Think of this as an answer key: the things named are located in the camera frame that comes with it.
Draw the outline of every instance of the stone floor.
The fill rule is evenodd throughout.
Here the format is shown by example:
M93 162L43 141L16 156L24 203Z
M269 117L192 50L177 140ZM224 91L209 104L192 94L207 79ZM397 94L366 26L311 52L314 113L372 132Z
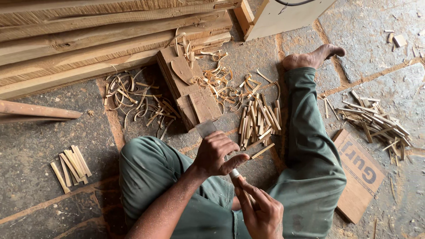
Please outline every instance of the stone floor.
M249 0L256 12L261 0ZM355 89L360 96L379 98L386 110L393 110L406 129L412 133L414 148L408 153L412 162L390 164L380 143L368 144L365 135L338 121L333 114L324 117L330 136L340 128L347 129L389 173L362 220L349 223L335 211L328 238L373 238L374 221L378 220L376 238L425 238L425 87L424 60L414 57L412 47L425 54L425 37L417 33L425 28L423 0L337 1L311 26L250 42L243 42L241 29L233 12L231 34L234 41L223 45L230 55L223 60L232 67L237 86L244 75L251 73L261 81L268 102L277 97L277 88L256 74L258 68L272 80L279 80L281 107L287 121L288 91L283 83L280 61L288 54L306 53L324 43L340 45L347 56L326 61L317 71L318 94L325 94L335 105L351 100ZM407 46L391 51L384 30L395 30L407 40ZM212 68L216 62L199 60L201 67ZM165 89L157 65L148 67L142 81ZM67 108L84 112L68 122L33 122L0 125L0 237L1 238L123 238L126 234L124 214L118 186L118 153L126 141L141 135L156 136L157 126L146 127L146 119L128 120L125 115L109 111L102 103L104 78L78 83L45 94L17 100L18 102ZM324 115L323 101L318 101ZM87 110L93 110L89 116ZM216 126L238 140L240 112L226 110ZM273 137L276 147L239 169L247 180L260 187L269 187L284 169L285 136ZM194 158L201 142L197 132L185 134L183 124L174 122L164 141L183 154ZM93 172L89 184L71 187L63 194L50 162L60 164L58 153L78 145ZM248 153L260 150L257 146ZM395 202L389 178L394 181Z

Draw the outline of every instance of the forearm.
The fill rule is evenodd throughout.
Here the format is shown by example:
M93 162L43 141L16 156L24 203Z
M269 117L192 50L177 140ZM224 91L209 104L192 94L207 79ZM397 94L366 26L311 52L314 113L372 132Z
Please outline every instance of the forearm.
M207 179L193 165L157 198L134 224L127 238L168 239L196 189Z

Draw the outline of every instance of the leg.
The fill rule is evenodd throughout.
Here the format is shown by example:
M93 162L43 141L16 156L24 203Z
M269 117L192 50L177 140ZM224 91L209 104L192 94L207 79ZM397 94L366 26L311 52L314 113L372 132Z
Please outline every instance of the leg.
M286 159L289 168L268 193L284 206L285 239L325 238L346 185L339 154L325 132L317 107L313 81L315 68L324 59L333 54L344 55L342 48L331 46L324 45L310 54L291 55L283 60L284 67L289 68L285 74L291 113Z
M132 139L120 155L120 187L130 228L149 205L192 164L192 160L155 137ZM233 235L233 185L207 179L187 204L172 238L228 238Z

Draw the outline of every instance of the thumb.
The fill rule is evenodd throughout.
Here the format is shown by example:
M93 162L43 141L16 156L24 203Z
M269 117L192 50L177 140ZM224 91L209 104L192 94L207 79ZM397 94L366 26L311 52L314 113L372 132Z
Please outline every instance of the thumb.
M238 154L233 156L228 161L224 162L221 166L221 170L225 175L228 175L232 169L239 167L239 165L249 160L248 154Z

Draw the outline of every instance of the black lettering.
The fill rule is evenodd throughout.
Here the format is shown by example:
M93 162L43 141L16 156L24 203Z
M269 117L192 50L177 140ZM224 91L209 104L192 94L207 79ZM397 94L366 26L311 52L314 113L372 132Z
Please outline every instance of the black lettering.
M345 152L349 146L353 145L350 141L347 141L347 143L344 145L344 147L341 149L342 152Z
M375 173L375 171L373 171L373 169L371 169L370 167L366 167L364 172L365 172L365 174L366 174L367 176L369 176L369 175L370 175L370 173L372 173L372 177L371 177L370 179L368 179L368 178L366 178L366 175L365 175L365 174L362 174L362 178L363 178L363 180L364 180L366 183L368 183L368 184L372 184L372 183L374 183L374 182L375 182L375 180L376 180L376 173Z
M353 159L354 155L356 155L356 151L354 151L354 150L351 152L351 154L346 154L346 156L347 156L350 160L352 160L352 159Z
M360 165L358 166L358 168L360 170L362 170L363 166L365 165L365 161L363 159L361 159L360 156L357 156L356 159L354 159L353 163L354 163L354 165L356 165L357 162L359 162L359 161L360 161Z

